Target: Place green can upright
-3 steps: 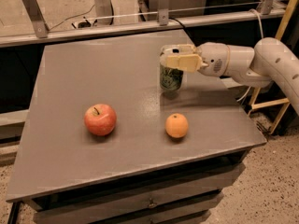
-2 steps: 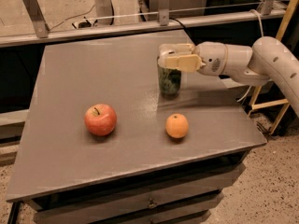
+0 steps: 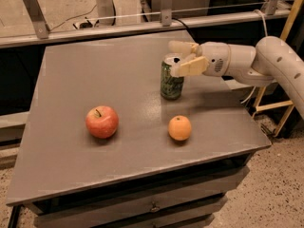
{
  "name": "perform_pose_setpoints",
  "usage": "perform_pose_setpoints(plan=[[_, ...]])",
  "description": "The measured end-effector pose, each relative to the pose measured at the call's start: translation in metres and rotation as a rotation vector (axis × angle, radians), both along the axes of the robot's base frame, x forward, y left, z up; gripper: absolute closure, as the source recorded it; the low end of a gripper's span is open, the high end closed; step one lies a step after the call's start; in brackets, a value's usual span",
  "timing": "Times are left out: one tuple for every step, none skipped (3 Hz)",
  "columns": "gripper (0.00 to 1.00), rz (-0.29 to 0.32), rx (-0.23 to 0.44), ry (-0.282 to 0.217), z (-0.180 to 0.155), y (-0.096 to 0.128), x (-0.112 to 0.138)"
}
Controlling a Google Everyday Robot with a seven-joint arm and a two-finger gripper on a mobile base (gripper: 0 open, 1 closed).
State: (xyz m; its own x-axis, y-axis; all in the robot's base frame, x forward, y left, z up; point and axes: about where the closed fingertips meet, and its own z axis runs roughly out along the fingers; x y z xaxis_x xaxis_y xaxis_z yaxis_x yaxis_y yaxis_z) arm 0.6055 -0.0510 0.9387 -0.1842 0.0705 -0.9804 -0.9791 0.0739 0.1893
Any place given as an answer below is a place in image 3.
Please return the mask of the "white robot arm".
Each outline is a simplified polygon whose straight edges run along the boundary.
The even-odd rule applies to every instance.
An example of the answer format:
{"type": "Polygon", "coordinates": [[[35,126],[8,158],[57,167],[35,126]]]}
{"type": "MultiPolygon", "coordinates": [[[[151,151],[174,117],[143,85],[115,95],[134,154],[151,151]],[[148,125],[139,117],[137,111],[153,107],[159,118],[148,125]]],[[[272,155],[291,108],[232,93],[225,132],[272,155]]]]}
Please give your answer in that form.
{"type": "Polygon", "coordinates": [[[281,39],[267,36],[255,46],[171,41],[168,47],[179,58],[172,65],[173,77],[230,76],[241,84],[257,87],[276,81],[304,118],[304,62],[281,39]]]}

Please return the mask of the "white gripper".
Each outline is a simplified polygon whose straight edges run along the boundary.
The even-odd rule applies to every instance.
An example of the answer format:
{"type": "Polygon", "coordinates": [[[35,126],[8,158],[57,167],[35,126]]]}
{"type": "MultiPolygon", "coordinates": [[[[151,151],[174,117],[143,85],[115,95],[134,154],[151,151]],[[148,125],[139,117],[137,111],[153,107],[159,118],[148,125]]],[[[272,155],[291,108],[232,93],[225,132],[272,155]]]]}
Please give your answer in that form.
{"type": "Polygon", "coordinates": [[[225,43],[207,42],[201,45],[192,42],[170,41],[169,50],[181,53],[201,55],[187,62],[179,61],[171,66],[172,77],[196,76],[202,73],[206,76],[223,76],[229,66],[230,48],[225,43]]]}

